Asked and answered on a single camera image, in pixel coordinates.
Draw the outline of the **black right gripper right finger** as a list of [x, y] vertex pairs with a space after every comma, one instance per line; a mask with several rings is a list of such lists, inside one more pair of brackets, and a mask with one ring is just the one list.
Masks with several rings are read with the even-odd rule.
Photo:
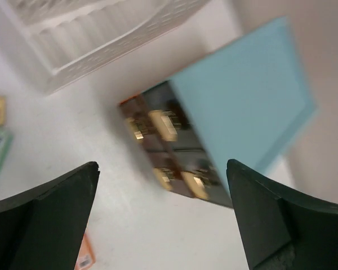
[[235, 159], [226, 173], [249, 269], [338, 269], [338, 204]]

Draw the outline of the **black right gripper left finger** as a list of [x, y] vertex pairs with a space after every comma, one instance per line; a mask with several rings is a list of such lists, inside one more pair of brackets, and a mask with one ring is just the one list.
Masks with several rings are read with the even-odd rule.
[[0, 269], [74, 269], [99, 174], [91, 161], [0, 200]]

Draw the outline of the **orange correction tape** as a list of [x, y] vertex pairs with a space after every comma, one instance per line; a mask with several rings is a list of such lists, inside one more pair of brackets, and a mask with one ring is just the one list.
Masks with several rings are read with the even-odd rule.
[[84, 233], [81, 247], [78, 253], [78, 258], [75, 264], [75, 270], [87, 270], [90, 269], [96, 262], [94, 251], [92, 249], [90, 239], [87, 233]]

